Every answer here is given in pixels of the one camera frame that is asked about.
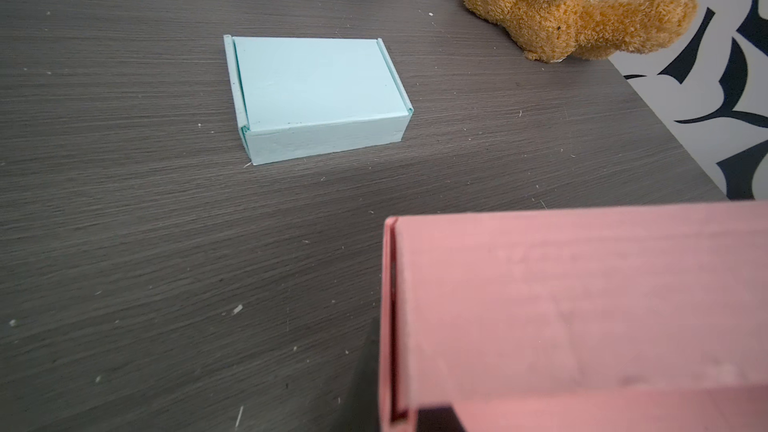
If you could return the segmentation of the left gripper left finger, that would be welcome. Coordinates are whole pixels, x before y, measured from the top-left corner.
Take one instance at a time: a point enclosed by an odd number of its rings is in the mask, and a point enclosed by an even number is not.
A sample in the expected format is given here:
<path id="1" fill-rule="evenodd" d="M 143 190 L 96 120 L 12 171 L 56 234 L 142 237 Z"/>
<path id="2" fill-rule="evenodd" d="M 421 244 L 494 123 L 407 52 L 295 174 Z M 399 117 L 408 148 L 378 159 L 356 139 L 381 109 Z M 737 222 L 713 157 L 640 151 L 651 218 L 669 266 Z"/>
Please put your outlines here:
<path id="1" fill-rule="evenodd" d="M 366 339 L 357 362 L 346 401 L 342 403 L 335 430 L 343 432 L 378 432 L 378 362 L 379 338 Z"/>

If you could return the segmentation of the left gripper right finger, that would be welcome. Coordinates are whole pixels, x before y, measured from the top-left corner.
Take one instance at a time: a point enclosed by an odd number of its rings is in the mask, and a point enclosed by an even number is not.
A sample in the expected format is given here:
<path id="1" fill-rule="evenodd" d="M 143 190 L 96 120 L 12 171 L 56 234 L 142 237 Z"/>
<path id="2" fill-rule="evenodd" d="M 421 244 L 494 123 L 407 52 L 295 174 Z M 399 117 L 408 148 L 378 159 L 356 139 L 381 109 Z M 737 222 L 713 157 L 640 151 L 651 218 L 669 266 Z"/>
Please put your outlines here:
<path id="1" fill-rule="evenodd" d="M 417 432 L 465 432 L 454 409 L 438 407 L 423 409 L 418 412 Z"/>

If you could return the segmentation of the pink paper box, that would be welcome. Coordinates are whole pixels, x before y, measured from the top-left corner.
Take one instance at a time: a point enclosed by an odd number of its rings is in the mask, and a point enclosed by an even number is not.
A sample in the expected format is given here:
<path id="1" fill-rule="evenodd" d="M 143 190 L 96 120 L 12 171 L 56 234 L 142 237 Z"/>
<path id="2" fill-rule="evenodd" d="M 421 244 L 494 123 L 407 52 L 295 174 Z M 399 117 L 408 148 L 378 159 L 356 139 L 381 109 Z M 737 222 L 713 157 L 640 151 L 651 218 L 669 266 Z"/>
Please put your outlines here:
<path id="1" fill-rule="evenodd" d="M 389 218 L 379 417 L 416 431 L 763 431 L 763 201 Z"/>

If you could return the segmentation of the light blue paper box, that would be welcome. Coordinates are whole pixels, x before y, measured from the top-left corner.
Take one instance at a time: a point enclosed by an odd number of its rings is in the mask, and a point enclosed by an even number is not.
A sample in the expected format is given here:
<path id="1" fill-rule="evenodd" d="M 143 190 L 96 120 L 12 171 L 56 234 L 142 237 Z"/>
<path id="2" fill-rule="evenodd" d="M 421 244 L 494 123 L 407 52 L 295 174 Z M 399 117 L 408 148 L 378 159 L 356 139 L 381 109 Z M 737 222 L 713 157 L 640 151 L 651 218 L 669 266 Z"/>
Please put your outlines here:
<path id="1" fill-rule="evenodd" d="M 401 141 L 414 107 L 382 39 L 223 38 L 254 166 Z"/>

